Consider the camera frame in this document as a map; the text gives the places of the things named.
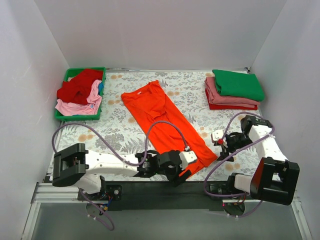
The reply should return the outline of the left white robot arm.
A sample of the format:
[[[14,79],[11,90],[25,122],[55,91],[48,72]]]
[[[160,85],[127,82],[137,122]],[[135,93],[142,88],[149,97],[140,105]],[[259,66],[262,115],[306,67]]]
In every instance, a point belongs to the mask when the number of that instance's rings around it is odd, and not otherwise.
[[[191,176],[187,168],[196,161],[196,154],[189,148],[164,153],[147,150],[117,157],[87,150],[85,144],[76,143],[54,155],[52,185],[60,188],[77,187],[80,190],[79,200],[119,201],[122,186],[107,183],[104,175],[146,179],[163,175],[177,186]]]

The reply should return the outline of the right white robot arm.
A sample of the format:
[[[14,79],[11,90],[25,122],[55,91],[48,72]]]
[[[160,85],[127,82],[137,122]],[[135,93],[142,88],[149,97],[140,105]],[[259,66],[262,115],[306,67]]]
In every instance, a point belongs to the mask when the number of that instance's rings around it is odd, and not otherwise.
[[[240,121],[240,132],[224,134],[216,130],[211,134],[215,146],[221,146],[219,161],[232,156],[237,150],[254,147],[259,164],[253,175],[232,173],[226,182],[227,195],[237,199],[243,193],[253,199],[281,205],[290,205],[294,198],[300,167],[282,153],[272,135],[273,126],[265,119],[246,115]]]

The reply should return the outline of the orange t shirt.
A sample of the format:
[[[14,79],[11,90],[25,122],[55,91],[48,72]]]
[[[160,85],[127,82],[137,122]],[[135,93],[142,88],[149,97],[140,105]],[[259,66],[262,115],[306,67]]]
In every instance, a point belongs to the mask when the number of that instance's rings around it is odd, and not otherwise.
[[[136,91],[123,93],[121,99],[144,133],[148,132],[152,124],[158,122],[152,127],[148,139],[160,154],[185,149],[178,131],[164,122],[172,123],[182,132],[187,145],[197,157],[197,161],[185,169],[192,175],[208,167],[218,158],[166,95],[158,80],[149,82]]]

